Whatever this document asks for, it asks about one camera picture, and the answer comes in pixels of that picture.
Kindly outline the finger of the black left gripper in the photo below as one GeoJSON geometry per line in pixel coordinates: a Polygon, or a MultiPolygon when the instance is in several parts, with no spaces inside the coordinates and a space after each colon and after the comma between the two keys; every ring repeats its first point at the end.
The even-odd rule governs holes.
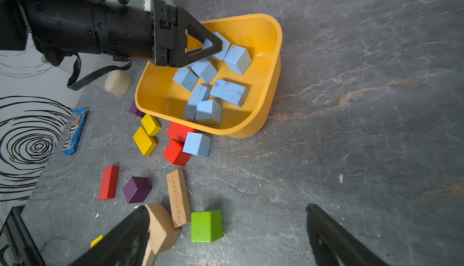
{"type": "Polygon", "coordinates": [[[200,59],[209,57],[222,50],[221,46],[211,46],[204,50],[193,49],[188,51],[186,48],[176,50],[174,53],[174,67],[184,67],[186,65],[195,63],[200,59]]]}
{"type": "Polygon", "coordinates": [[[187,36],[190,35],[201,43],[208,40],[211,42],[211,46],[221,46],[222,48],[222,40],[180,6],[177,7],[177,24],[178,47],[187,48],[187,36]]]}

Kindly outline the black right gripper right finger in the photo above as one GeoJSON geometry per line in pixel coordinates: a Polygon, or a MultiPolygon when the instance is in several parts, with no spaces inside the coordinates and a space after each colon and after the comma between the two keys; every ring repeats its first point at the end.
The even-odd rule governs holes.
{"type": "Polygon", "coordinates": [[[387,263],[316,204],[308,204],[307,232],[318,266],[385,266],[387,263]]]}

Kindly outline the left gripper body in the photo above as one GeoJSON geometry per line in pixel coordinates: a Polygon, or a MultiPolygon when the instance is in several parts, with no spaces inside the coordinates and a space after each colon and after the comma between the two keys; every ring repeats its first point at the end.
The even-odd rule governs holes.
{"type": "Polygon", "coordinates": [[[180,6],[152,0],[152,63],[161,67],[184,67],[187,58],[187,11],[180,6]]]}

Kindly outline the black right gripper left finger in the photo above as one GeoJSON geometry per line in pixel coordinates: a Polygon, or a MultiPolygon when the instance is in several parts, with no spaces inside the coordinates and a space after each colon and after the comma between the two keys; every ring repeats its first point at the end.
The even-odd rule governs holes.
{"type": "Polygon", "coordinates": [[[99,243],[77,258],[73,266],[141,266],[149,240],[150,216],[135,209],[99,243]]]}

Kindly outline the blue long block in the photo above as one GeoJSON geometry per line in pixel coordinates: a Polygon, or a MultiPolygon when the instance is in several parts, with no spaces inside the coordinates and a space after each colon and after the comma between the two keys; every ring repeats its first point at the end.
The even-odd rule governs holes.
{"type": "Polygon", "coordinates": [[[210,91],[213,97],[239,108],[244,105],[248,93],[249,89],[245,86],[222,79],[217,79],[210,91]]]}

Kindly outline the yellow plastic tub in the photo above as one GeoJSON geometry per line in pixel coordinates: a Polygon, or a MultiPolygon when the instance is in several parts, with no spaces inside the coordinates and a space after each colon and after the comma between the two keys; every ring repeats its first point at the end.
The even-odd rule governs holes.
{"type": "Polygon", "coordinates": [[[229,70],[223,62],[212,63],[217,78],[240,84],[249,90],[244,105],[222,104],[222,122],[205,126],[184,117],[191,92],[174,82],[176,68],[148,62],[135,91],[135,103],[146,114],[218,136],[245,139],[256,134],[266,122],[281,72],[280,50],[283,33],[278,21],[266,14],[250,14],[203,21],[232,44],[245,47],[251,65],[244,75],[229,70]]]}

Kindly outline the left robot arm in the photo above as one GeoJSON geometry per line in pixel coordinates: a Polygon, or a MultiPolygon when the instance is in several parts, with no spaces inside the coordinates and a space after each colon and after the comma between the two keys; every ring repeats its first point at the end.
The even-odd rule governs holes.
{"type": "Polygon", "coordinates": [[[89,53],[184,67],[222,49],[185,9],[162,0],[1,0],[1,49],[23,51],[29,38],[55,66],[89,53]]]}

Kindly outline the long wooden block upright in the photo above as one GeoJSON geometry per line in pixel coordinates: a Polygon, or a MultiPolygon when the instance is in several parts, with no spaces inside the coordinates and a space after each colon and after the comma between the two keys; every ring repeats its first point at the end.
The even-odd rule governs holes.
{"type": "Polygon", "coordinates": [[[147,244],[142,266],[153,266],[154,259],[155,253],[153,252],[151,246],[147,244]]]}

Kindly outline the yellow cube block front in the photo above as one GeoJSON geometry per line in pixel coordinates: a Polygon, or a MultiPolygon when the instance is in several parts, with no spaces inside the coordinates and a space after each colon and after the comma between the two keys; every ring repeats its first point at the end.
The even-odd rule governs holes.
{"type": "Polygon", "coordinates": [[[96,244],[98,244],[104,237],[105,237],[105,234],[102,234],[99,237],[97,237],[96,239],[94,239],[91,242],[91,248],[93,248],[96,244]]]}

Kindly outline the wooden block middle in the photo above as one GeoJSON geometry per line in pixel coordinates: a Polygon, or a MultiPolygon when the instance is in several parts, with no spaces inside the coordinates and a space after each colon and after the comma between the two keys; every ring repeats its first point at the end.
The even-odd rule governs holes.
{"type": "Polygon", "coordinates": [[[172,217],[161,203],[145,205],[149,217],[149,241],[154,254],[158,255],[173,248],[181,229],[175,229],[172,217]]]}

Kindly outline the purple cube block centre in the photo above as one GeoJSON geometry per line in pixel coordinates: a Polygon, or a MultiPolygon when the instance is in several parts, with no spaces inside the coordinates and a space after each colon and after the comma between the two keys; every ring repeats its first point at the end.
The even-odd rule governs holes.
{"type": "Polygon", "coordinates": [[[152,190],[146,177],[131,177],[123,188],[123,194],[128,203],[142,203],[152,190]]]}

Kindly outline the purple cube block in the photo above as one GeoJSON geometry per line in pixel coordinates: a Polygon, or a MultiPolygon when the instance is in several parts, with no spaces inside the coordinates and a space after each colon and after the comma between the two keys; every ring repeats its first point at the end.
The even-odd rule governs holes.
{"type": "Polygon", "coordinates": [[[143,118],[145,116],[145,113],[140,111],[135,103],[135,101],[132,102],[129,110],[128,110],[131,114],[135,115],[135,116],[138,116],[138,117],[141,117],[143,118]]]}
{"type": "Polygon", "coordinates": [[[123,194],[128,203],[142,203],[152,190],[146,177],[131,177],[123,188],[123,194]]]}

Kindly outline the glass jar with rice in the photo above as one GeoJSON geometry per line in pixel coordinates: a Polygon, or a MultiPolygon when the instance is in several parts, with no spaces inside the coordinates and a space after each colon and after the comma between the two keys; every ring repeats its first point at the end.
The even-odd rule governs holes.
{"type": "Polygon", "coordinates": [[[105,80],[105,90],[117,97],[124,96],[130,89],[132,78],[121,70],[114,70],[105,80]]]}

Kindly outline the purple cube block upper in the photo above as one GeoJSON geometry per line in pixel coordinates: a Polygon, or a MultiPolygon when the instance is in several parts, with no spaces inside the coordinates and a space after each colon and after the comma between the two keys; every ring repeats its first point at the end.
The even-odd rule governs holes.
{"type": "Polygon", "coordinates": [[[135,103],[135,101],[132,102],[129,110],[128,110],[131,114],[135,115],[135,116],[138,116],[138,117],[141,117],[143,118],[145,116],[145,113],[140,111],[135,103]]]}

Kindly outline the wooden block slanted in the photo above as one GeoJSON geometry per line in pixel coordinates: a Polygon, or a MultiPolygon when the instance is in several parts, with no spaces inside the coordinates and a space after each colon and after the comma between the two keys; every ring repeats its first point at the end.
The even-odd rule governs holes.
{"type": "Polygon", "coordinates": [[[178,168],[166,176],[174,228],[191,221],[191,207],[184,171],[178,168]]]}

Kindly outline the yellow block near purple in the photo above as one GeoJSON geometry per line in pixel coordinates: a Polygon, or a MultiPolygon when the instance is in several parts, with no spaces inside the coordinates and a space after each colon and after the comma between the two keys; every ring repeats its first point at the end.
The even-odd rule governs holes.
{"type": "Polygon", "coordinates": [[[146,130],[147,135],[150,137],[155,137],[161,129],[161,126],[156,120],[156,118],[149,114],[144,115],[144,117],[141,120],[141,124],[146,130]]]}

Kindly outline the green cube block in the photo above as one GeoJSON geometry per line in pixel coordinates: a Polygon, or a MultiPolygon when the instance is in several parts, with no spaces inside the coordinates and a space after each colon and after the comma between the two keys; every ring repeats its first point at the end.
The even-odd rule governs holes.
{"type": "Polygon", "coordinates": [[[222,210],[192,212],[191,242],[212,243],[223,236],[222,210]]]}

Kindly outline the blue block under tub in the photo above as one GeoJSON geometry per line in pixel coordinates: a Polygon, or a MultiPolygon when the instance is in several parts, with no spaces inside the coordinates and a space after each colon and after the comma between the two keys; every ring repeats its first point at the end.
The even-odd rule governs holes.
{"type": "Polygon", "coordinates": [[[208,157],[211,138],[201,133],[188,133],[182,152],[200,157],[208,157]]]}

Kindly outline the blue candy packet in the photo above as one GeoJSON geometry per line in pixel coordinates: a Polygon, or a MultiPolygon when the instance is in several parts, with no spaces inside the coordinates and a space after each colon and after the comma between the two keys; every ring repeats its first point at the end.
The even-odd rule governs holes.
{"type": "Polygon", "coordinates": [[[62,152],[66,155],[71,155],[76,152],[77,145],[82,134],[83,127],[87,118],[87,110],[81,108],[75,111],[74,119],[72,120],[68,137],[66,138],[62,152]]]}

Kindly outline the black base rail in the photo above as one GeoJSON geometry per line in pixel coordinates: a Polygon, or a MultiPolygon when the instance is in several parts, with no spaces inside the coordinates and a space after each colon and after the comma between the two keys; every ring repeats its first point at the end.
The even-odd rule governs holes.
{"type": "Polygon", "coordinates": [[[25,206],[11,208],[1,229],[2,266],[44,266],[45,262],[31,237],[22,212],[25,206]]]}

